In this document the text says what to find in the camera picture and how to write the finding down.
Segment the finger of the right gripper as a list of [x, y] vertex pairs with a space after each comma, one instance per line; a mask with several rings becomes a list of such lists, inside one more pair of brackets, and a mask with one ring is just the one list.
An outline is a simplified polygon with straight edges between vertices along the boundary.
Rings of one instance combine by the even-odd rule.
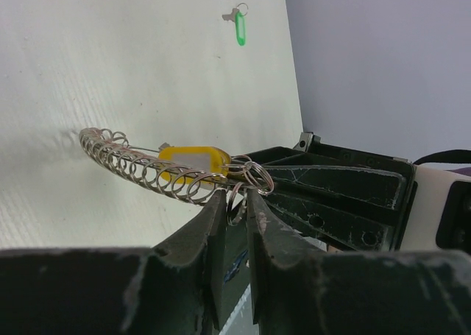
[[293, 229], [341, 250], [390, 249], [390, 227], [381, 223], [305, 199], [279, 194], [263, 199]]
[[251, 152], [275, 183], [275, 193], [348, 198], [398, 210], [407, 195], [407, 176], [386, 169], [352, 166], [286, 147]]

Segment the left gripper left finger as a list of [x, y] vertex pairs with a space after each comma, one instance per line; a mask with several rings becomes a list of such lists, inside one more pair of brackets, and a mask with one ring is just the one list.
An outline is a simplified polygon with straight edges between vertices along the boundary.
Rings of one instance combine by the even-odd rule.
[[155, 247], [1, 252], [3, 334], [211, 334], [221, 326], [225, 192]]

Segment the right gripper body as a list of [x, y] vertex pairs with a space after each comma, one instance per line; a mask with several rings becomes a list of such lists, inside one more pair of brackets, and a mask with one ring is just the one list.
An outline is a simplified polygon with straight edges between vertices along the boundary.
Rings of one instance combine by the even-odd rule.
[[351, 248], [399, 250], [417, 190], [410, 162], [323, 144], [313, 133], [302, 133], [295, 150], [294, 164], [307, 170], [297, 175], [297, 186], [337, 213], [320, 231], [340, 241], [344, 231], [360, 229]]

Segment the key with yellow tag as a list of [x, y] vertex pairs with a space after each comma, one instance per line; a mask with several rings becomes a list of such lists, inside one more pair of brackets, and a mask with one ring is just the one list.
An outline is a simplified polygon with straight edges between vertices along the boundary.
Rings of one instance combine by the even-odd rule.
[[[170, 178], [175, 180], [178, 174], [189, 169], [227, 175], [229, 170], [227, 165], [231, 163], [231, 156], [216, 147], [168, 146], [159, 152], [158, 159], [180, 166], [180, 169], [175, 168], [161, 174], [161, 177], [166, 181], [170, 181]], [[175, 182], [176, 184], [189, 184], [195, 177], [196, 173], [184, 174]]]

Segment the key with green tag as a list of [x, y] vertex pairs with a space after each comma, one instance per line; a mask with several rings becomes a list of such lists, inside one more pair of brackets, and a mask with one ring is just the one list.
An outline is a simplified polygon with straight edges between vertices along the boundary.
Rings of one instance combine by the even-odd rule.
[[234, 23], [235, 39], [239, 46], [245, 46], [247, 42], [247, 30], [245, 18], [249, 7], [246, 3], [237, 4], [229, 13], [223, 14], [222, 19]]

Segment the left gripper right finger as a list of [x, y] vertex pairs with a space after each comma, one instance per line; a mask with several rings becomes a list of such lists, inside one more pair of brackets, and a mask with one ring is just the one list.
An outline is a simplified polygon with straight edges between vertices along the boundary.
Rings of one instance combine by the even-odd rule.
[[261, 334], [468, 334], [461, 251], [326, 253], [247, 197], [252, 318]]

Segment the large keyring with yellow handle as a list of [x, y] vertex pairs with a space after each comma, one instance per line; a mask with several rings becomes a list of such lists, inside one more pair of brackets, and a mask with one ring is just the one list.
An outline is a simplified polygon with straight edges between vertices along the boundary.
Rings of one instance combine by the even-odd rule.
[[267, 196], [275, 189], [269, 173], [247, 155], [229, 154], [231, 163], [227, 165], [227, 175], [189, 169], [178, 174], [175, 180], [184, 174], [196, 173], [194, 180], [189, 184], [176, 184], [172, 178], [164, 180], [161, 174], [180, 169], [180, 166], [158, 159], [163, 148], [176, 146], [164, 143], [158, 149], [136, 147], [130, 144], [123, 132], [96, 127], [81, 130], [79, 142], [88, 157], [101, 167], [142, 188], [180, 202], [203, 206], [215, 192], [224, 190], [230, 226], [243, 219], [250, 191]]

